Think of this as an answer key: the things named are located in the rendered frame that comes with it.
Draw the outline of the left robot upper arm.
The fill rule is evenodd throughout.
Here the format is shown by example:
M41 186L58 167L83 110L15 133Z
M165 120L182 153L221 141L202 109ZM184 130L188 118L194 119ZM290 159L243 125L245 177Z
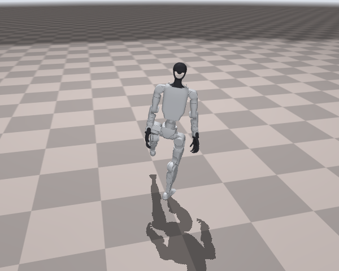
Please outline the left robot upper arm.
M157 113L159 111L158 104L160 102L161 93L163 93L165 86L166 86L165 84L158 84L155 87L154 94L153 94L153 100L152 100L152 108L151 108L151 112L153 113Z

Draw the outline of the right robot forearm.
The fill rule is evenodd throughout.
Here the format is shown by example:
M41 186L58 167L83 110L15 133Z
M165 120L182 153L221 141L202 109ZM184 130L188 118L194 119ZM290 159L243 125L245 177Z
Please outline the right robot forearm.
M196 132L198 132L198 134L199 134L199 131L198 131L198 112L197 112L197 118L191 119L190 122L191 122L192 136L195 137Z

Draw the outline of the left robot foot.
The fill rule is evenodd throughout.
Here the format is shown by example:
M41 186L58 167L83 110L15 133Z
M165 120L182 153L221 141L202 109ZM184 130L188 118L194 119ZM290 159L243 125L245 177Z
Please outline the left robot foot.
M149 141L150 141L150 139L149 139ZM150 146L150 142L149 142L149 146ZM151 151L151 149L150 149L150 155L155 156L155 151L154 150Z

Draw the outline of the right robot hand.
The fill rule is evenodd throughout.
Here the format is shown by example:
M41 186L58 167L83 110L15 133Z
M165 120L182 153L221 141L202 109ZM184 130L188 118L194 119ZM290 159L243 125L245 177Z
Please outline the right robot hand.
M192 142L192 144L190 145L190 147L191 147L192 145L194 145L194 146L193 146L193 149L192 149L190 152L196 153L196 152L199 151L199 140L198 140L199 134L198 134L198 132L196 132L195 137L192 136L192 138L193 138L193 142Z

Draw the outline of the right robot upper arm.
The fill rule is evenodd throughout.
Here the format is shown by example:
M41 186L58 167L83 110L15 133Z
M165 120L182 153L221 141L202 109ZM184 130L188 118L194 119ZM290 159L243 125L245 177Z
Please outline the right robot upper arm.
M190 100L190 109L191 111L189 111L189 117L191 119L196 119L197 118L197 108L198 108L198 95L197 95L197 91L194 89L189 89L188 88L188 92L189 92L189 98Z

